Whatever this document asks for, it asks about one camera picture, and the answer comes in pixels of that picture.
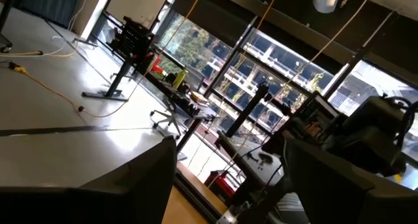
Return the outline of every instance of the yellow cable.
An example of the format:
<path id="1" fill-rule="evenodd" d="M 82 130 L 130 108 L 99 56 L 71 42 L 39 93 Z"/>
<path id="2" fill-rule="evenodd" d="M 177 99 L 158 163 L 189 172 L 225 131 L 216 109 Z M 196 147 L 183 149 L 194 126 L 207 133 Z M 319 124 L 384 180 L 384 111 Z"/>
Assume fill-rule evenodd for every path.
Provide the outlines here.
<path id="1" fill-rule="evenodd" d="M 15 53 L 15 54 L 6 54 L 8 56 L 17 56 L 17 55 L 37 55 L 40 54 L 40 52 L 26 52 L 26 53 Z"/>
<path id="2" fill-rule="evenodd" d="M 268 14 L 268 12 L 270 11 L 270 9 L 272 8 L 272 6 L 273 6 L 273 4 L 274 4 L 274 2 L 275 2 L 276 0 L 271 0 L 271 2 L 270 2 L 270 4 L 267 6 L 267 9 L 265 10 L 265 12 L 264 12 L 264 14 L 263 14 L 263 16 L 261 17 L 261 20 L 260 20 L 260 22 L 258 23 L 258 25 L 257 25 L 257 27 L 256 27 L 256 29 L 258 30 L 260 27 L 261 27 L 261 24 L 263 23 L 263 21 L 265 20 L 265 18 L 267 17 L 267 14 Z M 255 32 L 251 35 L 251 37 L 248 39 L 249 41 L 248 42 L 252 42 L 252 41 L 254 41 L 254 39 L 255 39 Z M 239 67 L 241 64 L 243 64 L 243 62 L 245 61 L 245 54 L 247 53 L 247 49 L 244 49 L 244 53 L 243 54 L 241 54 L 241 56 L 240 56 L 240 59 L 238 60 L 238 62 L 237 62 L 237 64 L 233 67 L 233 69 L 234 69 L 234 72 L 233 72 L 233 74 L 232 74 L 232 76 L 234 76 L 237 72 L 238 72 L 238 68 L 237 67 Z M 228 82 L 228 84 L 227 84 L 227 86 L 226 86 L 226 88 L 225 88 L 225 91 L 227 91 L 228 89 L 229 89 L 229 87 L 231 86 L 231 84 L 232 84 L 232 79 L 233 78 L 231 78 L 231 80 Z M 223 106 L 223 103 L 225 102 L 225 96 L 226 96 L 226 94 L 225 93 L 223 93 L 222 94 L 222 98 L 221 98 L 221 103 L 220 103 L 220 105 L 219 105 L 219 108 L 218 108 L 218 110 L 217 110 L 217 112 L 216 112 L 216 115 L 219 115 L 219 113 L 221 112 L 221 110 L 222 110 L 222 106 Z M 213 124 L 214 124 L 214 122 L 215 122 L 215 120 L 212 120 L 211 122 L 210 122 L 210 124 L 209 124 L 209 126 L 208 126 L 208 129 L 207 129 L 207 131 L 209 131 L 211 128 L 212 128 L 212 126 L 213 126 Z M 202 144 L 203 144 L 203 141 L 204 141 L 204 139 L 206 138 L 206 136 L 207 136 L 208 134 L 205 134 L 204 136 L 203 136 L 203 138 L 202 138 L 202 140 L 201 140 L 201 143 L 197 146 L 197 149 L 196 149 L 196 152 L 195 152 L 195 154 L 197 153 L 197 150 L 199 150 L 199 148 L 202 146 Z M 243 142 L 243 144 L 242 144 L 242 146 L 245 144 L 245 142 L 246 142 L 246 140 L 248 139 L 250 137 L 250 135 L 248 135 L 247 137 L 246 137 L 246 139 L 244 140 L 244 142 Z"/>
<path id="3" fill-rule="evenodd" d="M 167 42 L 167 44 L 164 46 L 163 50 L 167 47 L 167 45 L 169 44 L 169 42 L 171 41 L 171 39 L 175 36 L 175 34 L 177 33 L 177 31 L 180 29 L 180 27 L 183 25 L 184 21 L 186 19 L 189 18 L 190 14 L 193 12 L 193 10 L 196 7 L 196 4 L 199 0 L 195 0 L 195 2 L 193 3 L 193 6 L 190 8 L 189 12 L 187 13 L 187 16 L 184 18 L 184 20 L 181 22 L 181 24 L 177 27 L 177 29 L 175 30 L 175 32 L 172 34 L 170 40 Z M 69 57 L 71 55 L 73 55 L 76 52 L 76 48 L 74 49 L 74 52 L 71 54 L 59 54 L 59 55 L 50 55 L 52 57 Z M 48 91 L 52 92 L 53 94 L 57 95 L 58 97 L 61 97 L 62 99 L 66 100 L 68 103 L 70 103 L 72 105 L 72 107 L 74 107 L 75 109 L 77 109 L 78 111 L 84 112 L 87 115 L 94 117 L 94 118 L 106 118 L 109 117 L 113 114 L 115 114 L 116 112 L 118 112 L 125 104 L 126 102 L 124 102 L 123 104 L 121 104 L 115 111 L 106 114 L 104 116 L 98 116 L 95 114 L 92 114 L 90 112 L 88 112 L 83 106 L 80 106 L 76 103 L 74 103 L 71 99 L 69 99 L 68 97 L 58 93 L 57 91 L 53 90 L 52 88 L 48 87 L 46 84 L 42 83 L 40 80 L 37 80 L 35 77 L 31 76 L 25 68 L 23 67 L 16 67 L 14 68 L 14 71 L 22 73 L 24 75 L 26 75 L 28 78 L 30 78 L 32 81 L 36 82 L 37 84 L 39 84 L 40 86 L 42 86 L 43 88 L 47 89 Z M 142 78 L 138 81 L 137 85 L 135 86 L 135 88 L 133 89 L 132 93 L 130 94 L 130 96 L 128 97 L 128 100 L 132 97 L 133 93 L 135 92 L 135 90 L 137 89 L 137 87 L 139 86 L 139 83 L 141 82 L 141 80 L 145 77 L 146 74 L 148 74 L 150 72 L 150 70 L 148 70 L 143 76 Z"/>
<path id="4" fill-rule="evenodd" d="M 283 90 L 285 89 L 286 86 L 288 86 L 298 75 L 300 75 L 302 73 L 302 71 L 305 69 L 305 67 L 307 67 L 309 64 L 311 64 L 313 61 L 316 60 L 316 58 L 335 40 L 335 38 L 347 27 L 347 25 L 357 16 L 357 14 L 361 11 L 361 9 L 363 8 L 363 6 L 366 4 L 368 0 L 364 0 L 363 3 L 360 5 L 360 7 L 357 9 L 357 11 L 352 15 L 352 17 L 350 17 L 350 19 L 340 28 L 340 30 L 333 36 L 333 38 L 331 38 L 328 43 L 326 43 L 326 45 L 324 45 L 324 47 L 318 51 L 318 53 L 309 61 L 307 62 L 305 65 L 303 65 L 300 70 L 296 73 L 296 75 L 294 75 L 294 77 L 292 77 L 289 81 L 287 81 L 285 83 L 285 85 L 279 90 L 279 92 L 277 93 L 277 95 L 281 94 L 283 92 Z M 266 102 L 266 104 L 264 105 L 263 109 L 261 110 L 261 112 L 263 112 L 265 110 L 265 108 L 267 107 L 267 105 L 273 100 L 274 98 L 271 98 L 269 101 Z M 261 117 L 260 116 L 255 120 L 255 122 L 259 121 Z M 253 124 L 253 127 L 251 128 L 251 130 L 249 131 L 250 134 L 251 132 L 254 130 L 255 128 L 255 123 Z M 229 161 L 229 163 L 227 163 L 227 166 L 225 166 L 225 168 L 223 170 L 225 170 L 226 168 L 228 168 L 227 170 L 229 170 L 234 163 L 229 166 L 229 164 L 234 161 L 235 157 L 239 154 L 239 152 L 241 151 L 241 149 L 243 148 L 244 144 L 247 142 L 248 138 L 251 135 L 248 135 L 243 143 L 241 144 L 241 146 L 239 147 L 239 149 L 236 151 L 236 153 L 232 156 L 231 160 Z M 212 184 L 216 181 L 216 179 L 219 177 L 219 174 L 214 178 L 214 180 L 209 184 L 208 187 L 211 187 Z"/>

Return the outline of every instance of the table leg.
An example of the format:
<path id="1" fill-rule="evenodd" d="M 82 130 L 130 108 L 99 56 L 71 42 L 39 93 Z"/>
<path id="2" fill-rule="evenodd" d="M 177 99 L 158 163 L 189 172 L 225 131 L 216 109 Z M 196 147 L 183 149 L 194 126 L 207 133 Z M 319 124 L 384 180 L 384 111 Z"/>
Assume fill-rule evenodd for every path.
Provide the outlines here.
<path id="1" fill-rule="evenodd" d="M 201 119 L 195 119 L 191 124 L 189 130 L 185 132 L 185 135 L 181 139 L 181 141 L 177 144 L 177 154 L 181 152 L 187 141 L 190 139 L 191 135 L 196 131 L 197 127 L 202 123 Z"/>
<path id="2" fill-rule="evenodd" d="M 3 28 L 6 24 L 6 20 L 10 10 L 12 9 L 14 0 L 6 0 L 5 4 L 3 5 L 3 9 L 1 10 L 0 14 L 0 33 L 3 31 Z"/>

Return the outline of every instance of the chair base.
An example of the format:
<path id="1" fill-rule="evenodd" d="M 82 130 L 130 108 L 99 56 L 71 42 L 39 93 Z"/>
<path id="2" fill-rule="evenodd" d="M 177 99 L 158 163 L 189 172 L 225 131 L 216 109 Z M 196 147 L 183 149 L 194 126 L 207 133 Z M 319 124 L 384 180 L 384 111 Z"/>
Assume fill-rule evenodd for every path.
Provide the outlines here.
<path id="1" fill-rule="evenodd" d="M 114 94 L 111 97 L 106 97 L 106 93 L 100 92 L 100 93 L 88 93 L 88 92 L 82 92 L 81 96 L 83 97 L 91 97 L 96 99 L 107 99 L 107 100 L 116 100 L 116 101 L 128 101 L 128 98 L 124 97 L 122 94 Z"/>
<path id="2" fill-rule="evenodd" d="M 164 120 L 160 120 L 160 121 L 158 121 L 158 122 L 155 122 L 154 123 L 154 125 L 152 125 L 152 127 L 154 128 L 154 129 L 156 129 L 157 127 L 158 127 L 158 125 L 160 124 L 160 123 L 168 123 L 168 125 L 170 126 L 170 124 L 174 124 L 174 126 L 176 127 L 176 130 L 177 130 L 177 133 L 178 133 L 178 135 L 176 135 L 175 136 L 175 138 L 176 139 L 180 139 L 180 137 L 181 137 L 181 135 L 182 135 L 182 132 L 181 132 L 181 130 L 180 130 L 180 127 L 178 126 L 179 125 L 179 123 L 178 123 L 178 121 L 177 121 L 177 119 L 176 119 L 176 117 L 175 116 L 173 116 L 173 112 L 171 112 L 171 115 L 170 114 L 166 114 L 166 113 L 163 113 L 163 112 L 160 112 L 160 111 L 158 111 L 158 110 L 153 110 L 153 111 L 151 111 L 150 112 L 150 116 L 152 116 L 152 115 L 154 115 L 155 113 L 158 113 L 158 114 L 160 114 L 160 115 L 162 115 L 162 116 L 164 116 L 164 117 L 166 117 L 166 119 L 164 119 Z"/>

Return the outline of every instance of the computer monitor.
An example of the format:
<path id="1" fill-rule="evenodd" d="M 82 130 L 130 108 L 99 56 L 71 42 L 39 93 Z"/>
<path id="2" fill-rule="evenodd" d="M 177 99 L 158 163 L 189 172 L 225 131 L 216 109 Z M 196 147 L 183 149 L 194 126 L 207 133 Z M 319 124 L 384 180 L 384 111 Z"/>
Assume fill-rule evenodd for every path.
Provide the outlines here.
<path id="1" fill-rule="evenodd" d="M 341 114 L 318 91 L 306 99 L 262 147 L 268 153 L 282 155 L 284 138 L 297 138 L 321 144 L 327 129 Z"/>

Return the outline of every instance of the bottle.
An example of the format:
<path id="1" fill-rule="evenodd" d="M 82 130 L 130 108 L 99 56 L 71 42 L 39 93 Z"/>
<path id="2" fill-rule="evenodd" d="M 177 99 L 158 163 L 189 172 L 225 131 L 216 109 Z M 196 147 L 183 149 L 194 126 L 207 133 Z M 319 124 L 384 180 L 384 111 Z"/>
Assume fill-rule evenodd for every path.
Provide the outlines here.
<path id="1" fill-rule="evenodd" d="M 188 74 L 187 70 L 180 71 L 180 73 L 177 74 L 176 79 L 172 83 L 173 88 L 177 89 L 178 86 L 180 86 L 180 84 L 183 82 L 183 80 L 187 76 L 187 74 Z"/>

